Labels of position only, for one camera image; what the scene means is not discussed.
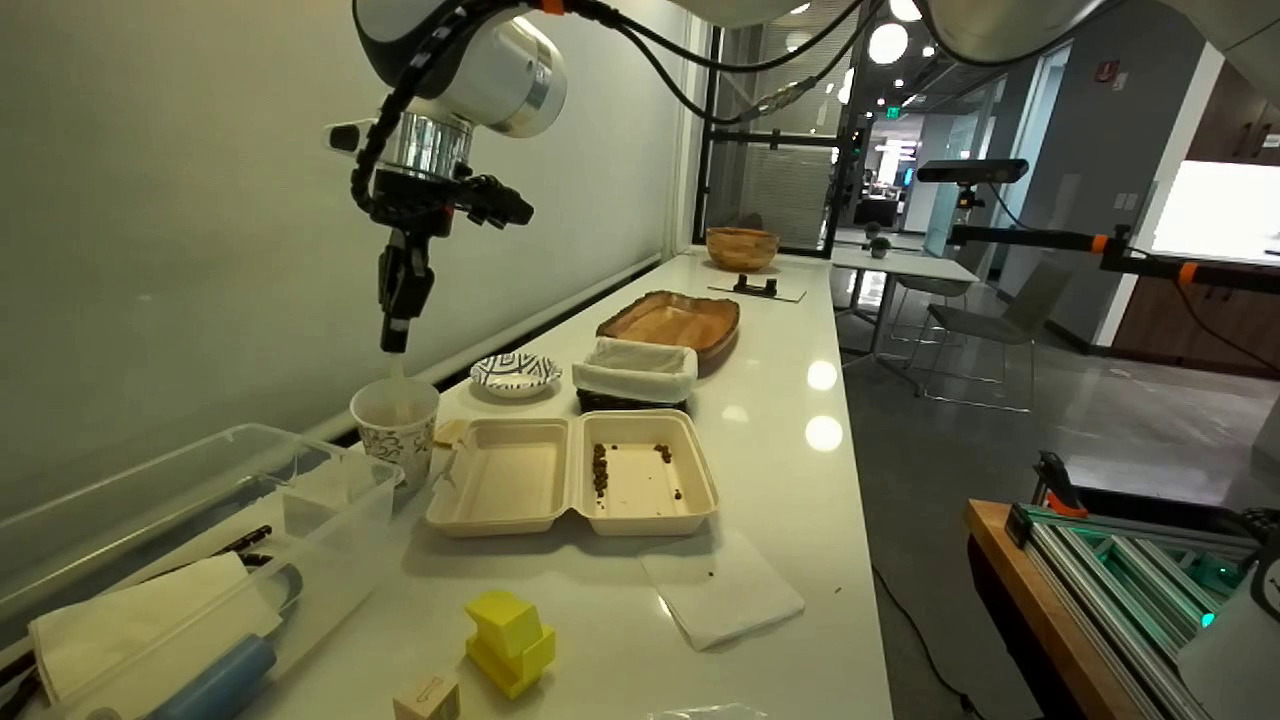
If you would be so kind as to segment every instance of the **white cloth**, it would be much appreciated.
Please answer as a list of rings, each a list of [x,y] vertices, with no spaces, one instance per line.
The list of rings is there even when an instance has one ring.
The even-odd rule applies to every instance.
[[[713,555],[655,553],[645,555],[645,567],[692,647],[806,612],[797,589],[741,533],[723,533]]]
[[[245,637],[269,637],[276,623],[282,617],[249,582],[239,555],[230,553],[137,589],[55,607],[31,619],[29,630],[52,704],[94,688],[100,672],[132,664],[132,672],[111,682],[111,696],[125,696],[125,706],[111,706],[119,714],[145,714]],[[164,638],[164,651],[151,651],[140,669],[137,657],[155,638]]]

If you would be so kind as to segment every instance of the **ceiling light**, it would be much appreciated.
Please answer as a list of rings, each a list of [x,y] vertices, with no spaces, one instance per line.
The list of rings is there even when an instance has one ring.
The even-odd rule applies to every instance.
[[[911,0],[890,0],[893,19],[902,23],[916,23],[920,7]]]
[[[869,43],[869,55],[872,55],[872,62],[896,62],[905,52],[910,52],[910,29],[902,29],[902,23],[882,23],[875,30],[872,30],[872,43]]]

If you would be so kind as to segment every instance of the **cable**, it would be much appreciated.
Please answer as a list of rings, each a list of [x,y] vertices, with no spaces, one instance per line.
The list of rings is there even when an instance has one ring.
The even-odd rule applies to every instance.
[[[995,208],[1014,220],[1014,228],[1028,228],[1014,208],[1006,204],[1006,193],[993,184]]]
[[[1175,294],[1184,301],[1184,308],[1189,308],[1194,324],[1198,324],[1205,337],[1211,337],[1211,340],[1227,343],[1233,353],[1241,353],[1241,355],[1250,355],[1250,360],[1263,362],[1268,370],[1280,370],[1280,362],[1276,362],[1276,360],[1268,360],[1268,355],[1259,355],[1259,353],[1244,347],[1241,340],[1225,337],[1220,329],[1211,329],[1211,324],[1198,313],[1198,302],[1194,302],[1194,294],[1189,294],[1189,289],[1184,289],[1179,280],[1171,280],[1171,289],[1175,289]]]
[[[859,7],[859,0],[851,0],[830,29],[821,29],[817,37],[809,37],[800,47],[762,59],[762,62],[719,62],[713,55],[696,55],[692,47],[681,47],[675,40],[638,23],[631,14],[619,14],[623,29],[640,30],[645,40],[662,43],[673,55],[686,55],[689,62],[713,68],[713,73],[772,73],[792,62],[797,55],[811,52],[821,40],[830,40],[851,11]]]
[[[811,77],[806,77],[806,79],[792,79],[789,89],[769,93],[764,99],[755,99],[753,109],[744,109],[744,111],[736,111],[736,115],[716,115],[716,111],[700,109],[696,99],[689,99],[689,95],[681,93],[681,83],[673,79],[673,73],[667,73],[667,68],[655,59],[655,52],[645,43],[645,37],[631,30],[630,23],[619,23],[619,11],[611,11],[607,4],[583,4],[582,14],[590,14],[590,19],[619,30],[623,40],[631,40],[638,52],[652,62],[652,73],[667,83],[667,93],[673,93],[696,118],[706,118],[706,125],[744,125],[744,118],[781,111],[781,109],[797,104],[806,93],[811,93],[811,89],[851,52],[851,43],[864,37],[864,29],[872,23],[875,11],[869,11],[869,14],[851,29],[851,37],[840,43],[840,52],[835,52],[821,73],[811,73]]]
[[[979,714],[979,720],[983,720],[983,713],[972,704],[972,696],[969,696],[965,688],[956,688],[956,682],[937,669],[931,647],[929,647],[916,617],[905,607],[905,601],[893,596],[893,589],[890,589],[890,581],[882,575],[875,565],[872,565],[872,575],[875,575],[882,590],[890,596],[890,602],[910,619],[910,629],[911,629],[911,637],[916,637],[916,644],[920,644],[920,651],[925,651],[925,661],[929,661],[931,680],[960,700],[965,714]]]

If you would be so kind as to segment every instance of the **wall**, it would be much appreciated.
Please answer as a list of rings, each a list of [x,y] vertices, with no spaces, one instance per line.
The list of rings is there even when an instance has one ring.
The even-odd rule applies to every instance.
[[[623,11],[689,40],[675,4]],[[0,23],[0,517],[238,419],[311,428],[385,370],[372,262],[324,129],[385,89],[350,0],[12,0]],[[640,261],[689,220],[686,111],[583,19],[536,19],[571,95],[536,139],[475,133],[472,166],[536,204],[456,220],[413,369]]]
[[[1200,37],[1165,4],[1111,4],[1074,40],[1023,224],[1111,230],[1140,220],[1157,161],[1200,59]],[[1123,79],[1101,83],[1095,68],[1121,59]],[[1001,289],[1016,292],[1045,251],[1014,247]],[[1095,340],[1121,274],[1091,254],[1059,254],[1074,289],[1051,320]]]

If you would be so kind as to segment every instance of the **workbench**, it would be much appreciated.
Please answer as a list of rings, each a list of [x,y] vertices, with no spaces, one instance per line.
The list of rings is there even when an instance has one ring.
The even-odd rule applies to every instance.
[[[700,651],[640,565],[665,541],[606,541],[571,517],[544,535],[449,541],[419,520],[419,495],[396,520],[396,570],[385,589],[254,714],[393,714],[396,692],[442,672],[460,676],[466,714],[577,720],[716,704],[806,720],[893,714],[830,262],[777,261],[772,274],[806,301],[731,294],[741,340],[723,369],[696,383],[692,423],[719,486],[706,553],[723,533],[750,535],[806,596],[800,617]],[[595,324],[638,294],[729,294],[713,285],[731,280],[700,251],[673,254],[523,353],[567,370],[595,347]],[[541,403],[489,403],[456,383],[445,393],[442,423],[571,413],[571,379]],[[533,601],[559,637],[554,676],[521,704],[466,664],[466,602],[485,589]]]

